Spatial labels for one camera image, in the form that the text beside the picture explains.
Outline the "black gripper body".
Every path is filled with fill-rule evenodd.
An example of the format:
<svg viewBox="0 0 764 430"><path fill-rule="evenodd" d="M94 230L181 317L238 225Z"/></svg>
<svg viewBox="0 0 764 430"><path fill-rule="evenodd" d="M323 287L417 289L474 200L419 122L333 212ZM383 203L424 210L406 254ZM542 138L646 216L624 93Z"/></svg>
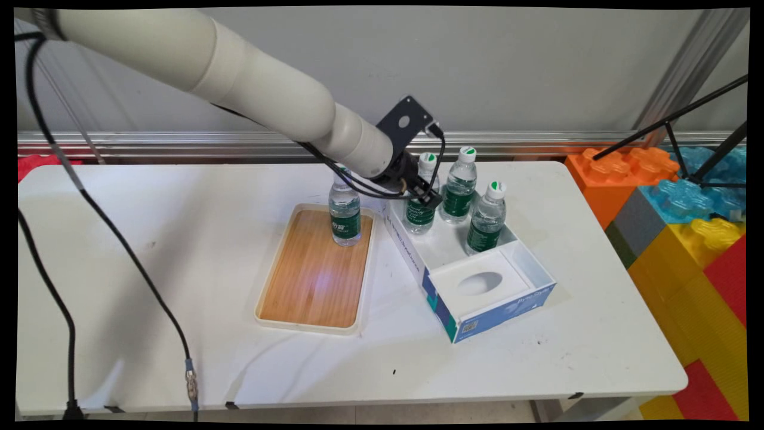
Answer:
<svg viewBox="0 0 764 430"><path fill-rule="evenodd" d="M418 176L418 159L404 150L382 174L371 182L384 191L371 191L371 196L382 199L420 199L425 193L413 193L413 180Z"/></svg>

